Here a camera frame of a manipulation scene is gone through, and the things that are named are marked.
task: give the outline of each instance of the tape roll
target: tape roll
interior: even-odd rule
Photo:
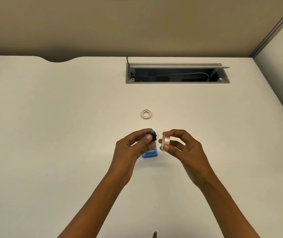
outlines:
[[[170,144],[170,137],[169,137],[169,136],[166,136],[165,133],[164,133],[164,134],[163,134],[163,140],[162,140],[162,148],[161,148],[162,151],[164,151],[164,150],[163,150],[163,146],[164,146],[165,144],[167,144],[167,145]]]
[[[143,119],[149,119],[151,117],[151,112],[148,109],[144,109],[141,112],[141,116],[143,117]]]

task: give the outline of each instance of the hand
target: hand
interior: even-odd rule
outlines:
[[[202,145],[189,133],[179,129],[172,129],[164,133],[166,136],[180,138],[185,143],[184,145],[170,140],[170,144],[164,145],[163,149],[181,161],[189,178],[197,187],[201,188],[210,177],[215,176]]]
[[[116,142],[108,174],[118,177],[122,181],[123,187],[132,177],[137,159],[143,153],[155,147],[155,142],[151,142],[153,137],[144,135],[148,132],[151,132],[150,128],[135,131]]]

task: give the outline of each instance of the right hand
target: right hand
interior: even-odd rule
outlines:
[[[185,143],[184,145],[170,140],[170,144],[164,145],[163,149],[180,160],[189,178],[201,189],[211,177],[215,176],[202,145],[185,130],[172,129],[163,134],[180,138]]]

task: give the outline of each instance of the left hand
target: left hand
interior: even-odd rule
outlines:
[[[108,174],[119,178],[122,181],[123,187],[132,177],[137,159],[143,153],[155,147],[155,142],[151,142],[153,137],[151,135],[144,135],[148,132],[151,132],[150,128],[135,131],[116,142],[114,156]]]

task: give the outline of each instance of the forearm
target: forearm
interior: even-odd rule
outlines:
[[[215,175],[201,187],[201,191],[225,238],[259,238]]]
[[[58,238],[95,238],[122,188],[118,178],[106,174]]]

